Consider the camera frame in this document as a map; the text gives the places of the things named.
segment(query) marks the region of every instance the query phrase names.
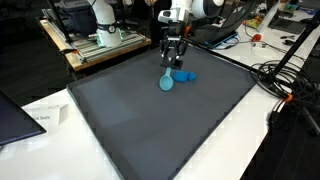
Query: blue object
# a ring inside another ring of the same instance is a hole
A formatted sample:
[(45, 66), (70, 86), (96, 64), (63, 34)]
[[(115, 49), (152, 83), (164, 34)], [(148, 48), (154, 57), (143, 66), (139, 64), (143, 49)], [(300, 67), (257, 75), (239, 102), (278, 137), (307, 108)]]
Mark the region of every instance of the blue object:
[(196, 74), (187, 71), (176, 71), (173, 73), (173, 79), (177, 82), (193, 81), (196, 79)]
[(164, 91), (169, 91), (173, 86), (173, 80), (170, 77), (171, 68), (167, 67), (166, 74), (159, 81), (160, 88)]
[(300, 7), (300, 10), (306, 12), (309, 15), (315, 15), (319, 11), (319, 10), (306, 9), (302, 7)]
[(217, 47), (219, 47), (222, 43), (227, 42), (228, 40), (235, 38), (236, 36), (238, 36), (238, 32), (235, 32), (234, 34), (232, 34), (231, 36), (228, 36), (227, 38), (223, 39), (222, 41), (216, 43), (213, 46), (213, 49), (216, 49)]

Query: black cable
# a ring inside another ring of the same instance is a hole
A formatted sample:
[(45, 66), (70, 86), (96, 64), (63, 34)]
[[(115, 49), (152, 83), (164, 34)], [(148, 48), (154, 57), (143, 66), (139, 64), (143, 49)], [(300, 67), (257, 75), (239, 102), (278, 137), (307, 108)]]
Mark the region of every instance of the black cable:
[[(294, 123), (294, 124), (295, 124), (295, 123), (297, 122), (297, 120), (299, 119), (300, 113), (301, 113), (301, 112), (298, 111), (298, 114), (296, 115), (295, 119), (293, 120), (293, 123)], [(273, 128), (273, 129), (282, 129), (282, 128), (283, 128), (283, 132), (287, 132), (287, 131), (290, 130), (290, 127), (285, 128), (285, 127), (288, 125), (288, 122), (289, 122), (289, 119), (286, 118), (285, 122), (284, 122), (282, 125), (277, 126), (277, 127), (273, 126), (272, 128)]]
[[(320, 93), (318, 90), (318, 84), (314, 83), (302, 68), (290, 62), (289, 64), (296, 69), (285, 66), (278, 74), (278, 77), (275, 77), (273, 70), (279, 62), (280, 61), (278, 60), (273, 60), (263, 64), (255, 64), (252, 67), (259, 65), (258, 73), (256, 74), (257, 76), (254, 76), (254, 74), (251, 72), (251, 77), (258, 84), (258, 86), (260, 86), (270, 95), (283, 100), (277, 105), (275, 111), (278, 112), (280, 106), (286, 102), (288, 105), (297, 107), (296, 110), (299, 112), (301, 111), (300, 108), (298, 108), (300, 106), (317, 108), (319, 110), (315, 113), (312, 113), (312, 115), (318, 114), (320, 112)], [(288, 82), (288, 85), (286, 86), (291, 89), (291, 93), (287, 92), (282, 87), (283, 85), (278, 79), (280, 77)], [(293, 96), (291, 101), (286, 101), (286, 99), (289, 97), (288, 94), (292, 94)]]
[[(246, 32), (246, 35), (249, 36), (250, 38), (252, 38), (252, 36), (251, 36), (251, 35), (248, 33), (248, 31), (247, 31), (247, 26), (246, 26), (246, 25), (244, 25), (244, 30), (245, 30), (245, 32)], [(273, 45), (271, 45), (271, 44), (269, 44), (269, 43), (267, 43), (267, 42), (265, 42), (265, 41), (259, 41), (259, 42), (265, 43), (267, 46), (269, 46), (269, 47), (271, 47), (271, 48), (273, 48), (273, 49), (275, 49), (275, 50), (277, 50), (277, 51), (279, 51), (279, 52), (282, 52), (282, 53), (287, 53), (287, 52), (288, 52), (288, 51), (286, 51), (286, 50), (284, 50), (284, 49), (275, 47), (275, 46), (273, 46)], [(306, 59), (304, 59), (304, 58), (302, 58), (302, 57), (300, 57), (300, 56), (297, 56), (297, 55), (293, 55), (293, 56), (296, 57), (296, 58), (299, 58), (299, 59), (302, 60), (303, 62), (306, 62)]]
[(244, 25), (244, 31), (246, 32), (247, 36), (249, 36), (250, 38), (252, 38), (252, 36), (251, 36), (250, 34), (248, 34), (247, 25)]
[(238, 5), (239, 5), (239, 3), (240, 2), (238, 2), (238, 3), (236, 3), (236, 18), (235, 18), (235, 20), (234, 20), (234, 23), (233, 23), (233, 25), (232, 25), (232, 29), (234, 29), (234, 25), (237, 23), (237, 21), (238, 21), (238, 13), (239, 13), (239, 10), (238, 10)]
[(226, 5), (226, 0), (223, 0), (223, 4), (222, 4), (221, 9), (219, 11), (219, 15), (218, 15), (217, 18), (215, 18), (216, 24), (220, 24), (219, 19), (222, 17), (222, 13), (223, 13), (223, 10), (225, 8), (225, 5)]
[(94, 0), (93, 3), (91, 4), (91, 7), (93, 7), (93, 5), (96, 3), (97, 0)]

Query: laptop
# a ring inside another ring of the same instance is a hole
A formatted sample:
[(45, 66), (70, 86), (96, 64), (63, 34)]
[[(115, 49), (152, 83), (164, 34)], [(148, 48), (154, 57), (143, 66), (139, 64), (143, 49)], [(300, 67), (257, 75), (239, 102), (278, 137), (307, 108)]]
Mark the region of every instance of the laptop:
[(275, 17), (273, 22), (271, 22), (269, 25), (269, 28), (271, 29), (277, 29), (283, 32), (288, 32), (297, 35), (301, 34), (305, 27), (306, 24), (304, 23), (283, 19), (280, 17)]
[(46, 132), (2, 90), (0, 90), (0, 109), (0, 150), (6, 144)]
[(297, 4), (307, 9), (320, 9), (320, 0), (299, 0)]
[(214, 48), (224, 41), (237, 35), (236, 30), (240, 27), (242, 22), (246, 17), (252, 12), (256, 7), (256, 1), (252, 0), (247, 2), (238, 10), (234, 11), (228, 16), (221, 27), (214, 26), (212, 24), (207, 24), (201, 26), (195, 30), (195, 36), (189, 37), (187, 39), (191, 40), (191, 43), (196, 43), (198, 45), (204, 45), (207, 48)]

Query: wooden table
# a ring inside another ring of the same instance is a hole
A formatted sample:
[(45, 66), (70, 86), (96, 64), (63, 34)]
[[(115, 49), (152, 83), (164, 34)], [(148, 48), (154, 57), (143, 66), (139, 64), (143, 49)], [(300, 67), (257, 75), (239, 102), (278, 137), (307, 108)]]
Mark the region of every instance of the wooden table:
[[(39, 20), (39, 25), (45, 31), (45, 33), (52, 39), (52, 41), (56, 44), (56, 46), (59, 48), (59, 51), (64, 50), (64, 49), (70, 49), (70, 46), (68, 43), (64, 42), (64, 39), (61, 38), (61, 36), (55, 31), (54, 28), (52, 28), (52, 25), (50, 22), (48, 22), (46, 19)], [(113, 59), (117, 56), (126, 54), (128, 52), (132, 52), (134, 50), (137, 50), (139, 48), (148, 46), (151, 44), (151, 40), (149, 38), (146, 38), (145, 41), (141, 41), (140, 43), (136, 43), (133, 45), (130, 45), (128, 47), (119, 49), (117, 51), (110, 52), (109, 54), (100, 57), (98, 59), (92, 60), (92, 61), (87, 61), (85, 63), (81, 63), (81, 61), (74, 56), (72, 53), (65, 54), (65, 60), (67, 61), (66, 63), (70, 66), (71, 68), (71, 73), (78, 72), (80, 70), (89, 68), (91, 66), (97, 65), (101, 62)]]

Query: blue toy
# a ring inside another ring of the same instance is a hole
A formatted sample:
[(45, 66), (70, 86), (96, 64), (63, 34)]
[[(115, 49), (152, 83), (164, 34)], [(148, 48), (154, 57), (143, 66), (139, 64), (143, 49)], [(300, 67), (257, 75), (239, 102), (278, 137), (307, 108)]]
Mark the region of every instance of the blue toy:
[(196, 74), (187, 71), (176, 71), (173, 73), (173, 79), (177, 82), (193, 81), (196, 79)]

